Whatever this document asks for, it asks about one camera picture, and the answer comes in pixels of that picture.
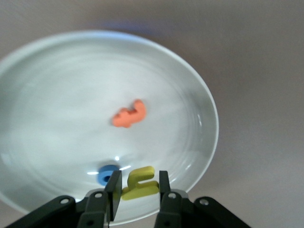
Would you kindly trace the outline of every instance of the table surface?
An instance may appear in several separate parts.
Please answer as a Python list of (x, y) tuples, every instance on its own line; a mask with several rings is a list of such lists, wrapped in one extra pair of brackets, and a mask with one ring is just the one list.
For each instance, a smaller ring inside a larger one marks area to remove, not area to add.
[[(171, 49), (203, 77), (220, 121), (215, 157), (190, 199), (211, 196), (255, 228), (301, 228), (303, 11), (302, 0), (3, 0), (0, 58), (84, 29), (128, 32)], [(21, 216), (0, 202), (0, 227)]]

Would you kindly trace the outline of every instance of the white plate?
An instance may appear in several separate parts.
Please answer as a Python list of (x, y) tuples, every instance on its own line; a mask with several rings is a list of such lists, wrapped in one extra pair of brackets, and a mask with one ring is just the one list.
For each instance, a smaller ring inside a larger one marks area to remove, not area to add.
[[(142, 99), (146, 118), (111, 125)], [(0, 198), (29, 212), (63, 194), (81, 200), (101, 186), (106, 164), (167, 170), (189, 191), (218, 139), (214, 100), (183, 59), (149, 40), (111, 31), (61, 34), (31, 43), (0, 64)], [(123, 201), (114, 225), (155, 213), (158, 195)]]

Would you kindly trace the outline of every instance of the yellow foam piece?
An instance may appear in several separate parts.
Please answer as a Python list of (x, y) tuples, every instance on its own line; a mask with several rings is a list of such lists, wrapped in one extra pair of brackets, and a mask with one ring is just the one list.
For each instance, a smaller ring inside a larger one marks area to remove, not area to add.
[(132, 200), (159, 192), (158, 182), (153, 180), (145, 183), (140, 181), (149, 180), (154, 177), (155, 170), (152, 166), (139, 168), (130, 172), (128, 187), (123, 189), (122, 199)]

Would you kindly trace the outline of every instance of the blue foam piece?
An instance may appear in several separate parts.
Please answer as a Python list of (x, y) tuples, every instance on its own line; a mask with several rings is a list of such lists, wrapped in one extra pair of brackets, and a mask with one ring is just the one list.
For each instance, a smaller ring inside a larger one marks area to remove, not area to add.
[(97, 176), (97, 180), (98, 182), (103, 185), (106, 186), (106, 184), (108, 183), (110, 176), (112, 175), (113, 171), (115, 170), (119, 170), (119, 167), (116, 165), (105, 165), (103, 167), (101, 167), (99, 169), (99, 174)]

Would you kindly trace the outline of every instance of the orange puzzle piece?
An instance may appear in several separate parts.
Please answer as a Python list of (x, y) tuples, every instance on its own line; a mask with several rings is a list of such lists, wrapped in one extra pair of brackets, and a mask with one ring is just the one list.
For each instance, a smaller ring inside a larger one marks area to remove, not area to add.
[(134, 110), (122, 108), (118, 114), (113, 117), (115, 127), (131, 127), (133, 123), (140, 122), (146, 116), (146, 107), (141, 100), (134, 101)]

